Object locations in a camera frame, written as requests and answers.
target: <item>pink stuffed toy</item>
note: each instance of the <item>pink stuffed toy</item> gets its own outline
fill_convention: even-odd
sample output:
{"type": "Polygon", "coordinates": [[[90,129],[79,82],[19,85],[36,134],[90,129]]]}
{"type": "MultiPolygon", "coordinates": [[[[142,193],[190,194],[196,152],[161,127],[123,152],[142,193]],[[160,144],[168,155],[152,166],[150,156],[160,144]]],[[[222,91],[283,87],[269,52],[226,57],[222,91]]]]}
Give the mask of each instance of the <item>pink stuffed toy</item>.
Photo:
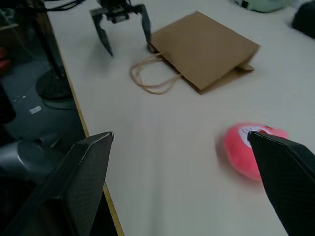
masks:
{"type": "Polygon", "coordinates": [[[259,131],[283,138],[287,138],[288,133],[258,123],[239,123],[230,127],[227,131],[224,137],[224,146],[233,167],[248,178],[261,181],[251,144],[247,140],[250,131],[259,131]]]}

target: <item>gray floor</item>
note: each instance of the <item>gray floor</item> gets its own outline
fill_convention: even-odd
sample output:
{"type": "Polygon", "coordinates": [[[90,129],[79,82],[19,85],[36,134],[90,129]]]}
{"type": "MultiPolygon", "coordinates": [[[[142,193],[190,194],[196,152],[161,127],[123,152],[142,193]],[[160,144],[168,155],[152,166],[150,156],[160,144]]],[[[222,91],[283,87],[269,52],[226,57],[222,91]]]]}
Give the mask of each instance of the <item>gray floor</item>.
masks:
{"type": "MultiPolygon", "coordinates": [[[[52,37],[49,38],[49,43],[61,65],[52,37]]],[[[34,140],[41,135],[57,132],[60,141],[56,149],[66,153],[74,142],[85,137],[80,118],[77,111],[60,111],[45,107],[35,90],[35,83],[50,66],[38,40],[34,40],[27,47],[35,59],[22,47],[15,49],[9,55],[13,59],[13,68],[0,79],[16,112],[16,118],[6,124],[5,128],[16,140],[34,140]],[[30,109],[37,106],[40,106],[41,110],[31,114],[30,109]]],[[[75,109],[73,99],[48,104],[58,108],[75,109]]]]}

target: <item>white table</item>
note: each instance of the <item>white table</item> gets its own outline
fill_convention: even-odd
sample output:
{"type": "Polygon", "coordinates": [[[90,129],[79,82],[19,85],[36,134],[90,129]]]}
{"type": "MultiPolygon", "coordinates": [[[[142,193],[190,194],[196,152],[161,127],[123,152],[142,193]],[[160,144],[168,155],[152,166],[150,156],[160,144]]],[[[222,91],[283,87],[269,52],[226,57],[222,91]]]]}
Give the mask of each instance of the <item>white table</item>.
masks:
{"type": "MultiPolygon", "coordinates": [[[[179,81],[151,95],[129,76],[150,55],[139,16],[103,21],[112,58],[90,17],[95,0],[49,14],[90,135],[114,131],[106,182],[124,234],[286,235],[262,185],[221,157],[220,138],[234,123],[258,121],[315,151],[315,40],[288,26],[293,8],[262,14],[227,0],[143,2],[152,32],[198,10],[262,47],[255,72],[229,85],[201,96],[179,81]]],[[[173,74],[163,64],[147,71],[152,83],[173,74]]]]}

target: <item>brown paper bag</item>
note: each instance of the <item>brown paper bag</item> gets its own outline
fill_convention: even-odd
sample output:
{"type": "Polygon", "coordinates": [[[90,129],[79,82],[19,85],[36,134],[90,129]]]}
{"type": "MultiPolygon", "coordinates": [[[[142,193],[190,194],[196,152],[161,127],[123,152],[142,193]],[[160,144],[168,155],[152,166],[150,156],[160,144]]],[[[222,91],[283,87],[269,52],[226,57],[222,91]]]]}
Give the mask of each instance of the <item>brown paper bag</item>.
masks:
{"type": "Polygon", "coordinates": [[[200,94],[253,71],[259,48],[200,12],[153,33],[151,43],[200,94]]]}

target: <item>white device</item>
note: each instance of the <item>white device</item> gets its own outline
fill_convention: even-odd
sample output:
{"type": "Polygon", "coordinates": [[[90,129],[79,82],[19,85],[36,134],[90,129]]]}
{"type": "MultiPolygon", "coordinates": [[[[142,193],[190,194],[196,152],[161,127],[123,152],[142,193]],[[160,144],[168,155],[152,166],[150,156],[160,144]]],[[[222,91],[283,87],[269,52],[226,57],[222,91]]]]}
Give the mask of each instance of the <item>white device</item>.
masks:
{"type": "Polygon", "coordinates": [[[287,0],[234,0],[235,3],[247,10],[270,12],[287,5],[287,0]]]}

